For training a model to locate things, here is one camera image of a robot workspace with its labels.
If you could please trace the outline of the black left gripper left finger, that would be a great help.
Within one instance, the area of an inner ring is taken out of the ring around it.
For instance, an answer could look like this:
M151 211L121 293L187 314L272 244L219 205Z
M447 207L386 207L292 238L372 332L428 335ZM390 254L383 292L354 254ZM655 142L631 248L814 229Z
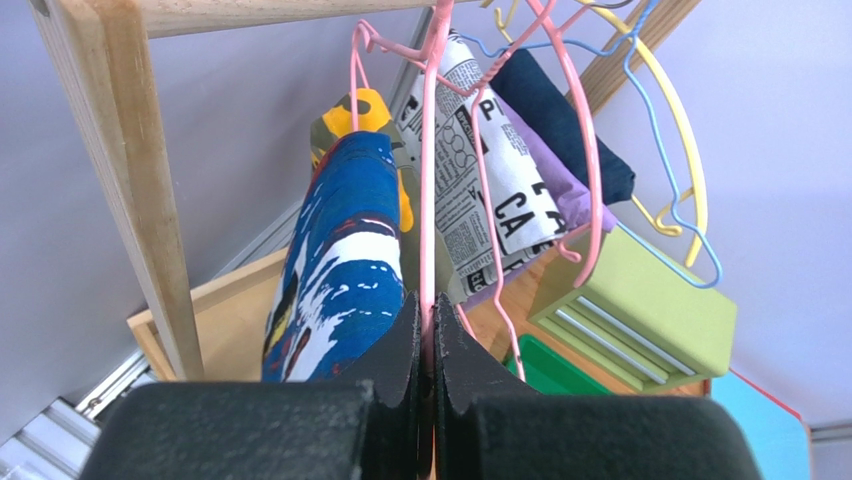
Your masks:
M413 479L419 300L331 380L159 382L106 422L85 479Z

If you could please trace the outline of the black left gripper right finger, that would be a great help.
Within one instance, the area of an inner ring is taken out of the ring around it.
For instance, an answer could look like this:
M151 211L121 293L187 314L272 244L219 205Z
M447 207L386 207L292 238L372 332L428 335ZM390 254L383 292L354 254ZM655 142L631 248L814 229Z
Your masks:
M545 395L433 314L440 479L758 479L723 407L684 396Z

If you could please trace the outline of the blue white patterned trousers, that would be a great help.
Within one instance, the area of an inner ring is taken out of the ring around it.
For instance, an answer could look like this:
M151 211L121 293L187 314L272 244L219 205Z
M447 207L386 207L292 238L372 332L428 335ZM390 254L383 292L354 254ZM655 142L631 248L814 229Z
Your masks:
M387 333L405 296L399 222L389 136L336 141L299 211L267 320L262 381L331 379Z

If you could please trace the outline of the pink wire hanger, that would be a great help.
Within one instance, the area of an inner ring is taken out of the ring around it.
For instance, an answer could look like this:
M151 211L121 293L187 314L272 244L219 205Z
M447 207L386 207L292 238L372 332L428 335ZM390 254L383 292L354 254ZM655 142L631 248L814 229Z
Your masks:
M457 91L462 97L474 97L473 107L477 108L484 94L484 87L502 69L508 59L526 42L526 40L539 28L543 29L551 46L560 62L563 73L568 81L570 93L576 104L576 113L582 132L585 146L585 156L588 174L588 189L590 192L590 221L560 238L556 244L560 255L574 263L581 263L582 268L574 281L576 287L581 286L591 275L597 264L603 234L604 205L602 198L602 184L600 179L599 150L594 131L594 125L586 94L584 93L579 74L570 55L567 53L563 34L579 19L575 14L562 25L555 26L551 20L551 11L556 3L549 1L543 5L539 1L529 1L529 8L534 12L535 18L522 35L513 42L510 47L502 53L492 64L484 76L466 90ZM422 144L421 144L421 206L420 206L420 282L419 294L421 297L421 311L424 314L421 333L425 339L433 341L437 339L436 321L433 309L435 305L435 89L441 83L450 89L455 84L438 75L438 68L446 50L449 38L451 16L455 3L453 1L439 1L431 7L432 16L427 25L426 34L419 48L414 49L403 44L396 43L383 37L368 21L357 22L352 39L352 52L350 61L350 99L352 110L352 128L359 129L357 116L357 82L356 74L363 71L360 63L359 49L364 48L370 52L379 48L382 52L391 52L408 61L412 66L424 73L423 89L423 117L422 117ZM500 302L504 286L503 266L501 254L499 253L496 224L490 199L490 190L487 171L484 162L484 153L479 138L479 121L476 114L472 115L472 129L474 134L474 151L480 173L480 184L485 200L485 213L488 224L488 233L492 245L492 256L495 261L497 284L493 297L493 304L501 316L509 333L510 347L516 366L516 375L521 381L526 380L521 351L518 344L517 333L513 322Z

